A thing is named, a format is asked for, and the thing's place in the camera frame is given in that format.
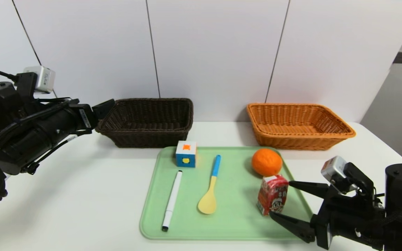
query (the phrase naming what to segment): wicker basket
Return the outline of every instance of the wicker basket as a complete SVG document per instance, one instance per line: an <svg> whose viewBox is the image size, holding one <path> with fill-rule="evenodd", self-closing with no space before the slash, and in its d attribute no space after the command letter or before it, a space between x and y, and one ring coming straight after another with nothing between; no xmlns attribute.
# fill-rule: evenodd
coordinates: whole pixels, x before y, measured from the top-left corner
<svg viewBox="0 0 402 251"><path fill-rule="evenodd" d="M190 99L117 100L96 131L118 147L160 148L185 140L193 124Z"/></svg>
<svg viewBox="0 0 402 251"><path fill-rule="evenodd" d="M314 104L249 104L255 137L262 146L327 150L356 136L330 109Z"/></svg>

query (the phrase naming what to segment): orange wicker basket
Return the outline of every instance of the orange wicker basket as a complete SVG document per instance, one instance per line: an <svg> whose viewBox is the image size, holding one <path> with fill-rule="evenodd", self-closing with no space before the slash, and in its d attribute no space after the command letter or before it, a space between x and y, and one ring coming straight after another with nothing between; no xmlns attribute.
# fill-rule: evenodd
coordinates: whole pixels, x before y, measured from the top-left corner
<svg viewBox="0 0 402 251"><path fill-rule="evenodd" d="M261 146L327 150L356 136L348 124L323 105L249 104L247 113Z"/></svg>

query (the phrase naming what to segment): orange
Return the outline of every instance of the orange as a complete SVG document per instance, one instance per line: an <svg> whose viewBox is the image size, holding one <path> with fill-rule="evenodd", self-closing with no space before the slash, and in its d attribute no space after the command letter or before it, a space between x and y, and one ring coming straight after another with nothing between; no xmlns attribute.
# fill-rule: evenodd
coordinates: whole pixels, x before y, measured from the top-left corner
<svg viewBox="0 0 402 251"><path fill-rule="evenodd" d="M282 169L283 160L271 149L262 148L252 156L252 168L264 177L277 175Z"/></svg>

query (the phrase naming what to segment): brown wicker basket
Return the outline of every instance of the brown wicker basket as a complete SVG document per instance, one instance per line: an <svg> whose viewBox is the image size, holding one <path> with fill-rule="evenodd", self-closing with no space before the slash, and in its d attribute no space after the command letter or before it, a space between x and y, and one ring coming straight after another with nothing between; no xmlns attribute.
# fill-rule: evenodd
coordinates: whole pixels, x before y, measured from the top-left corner
<svg viewBox="0 0 402 251"><path fill-rule="evenodd" d="M124 99L116 101L96 131L118 147L160 148L185 140L192 124L190 99Z"/></svg>

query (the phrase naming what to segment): blue spoon handle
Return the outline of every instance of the blue spoon handle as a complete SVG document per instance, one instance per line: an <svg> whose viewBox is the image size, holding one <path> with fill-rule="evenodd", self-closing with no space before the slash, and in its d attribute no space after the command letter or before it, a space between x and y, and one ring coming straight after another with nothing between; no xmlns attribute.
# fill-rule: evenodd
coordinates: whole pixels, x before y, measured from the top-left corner
<svg viewBox="0 0 402 251"><path fill-rule="evenodd" d="M221 155L217 155L215 158L215 165L214 165L214 170L212 171L212 176L217 177L218 176L218 169L220 168L220 161L221 161Z"/></svg>

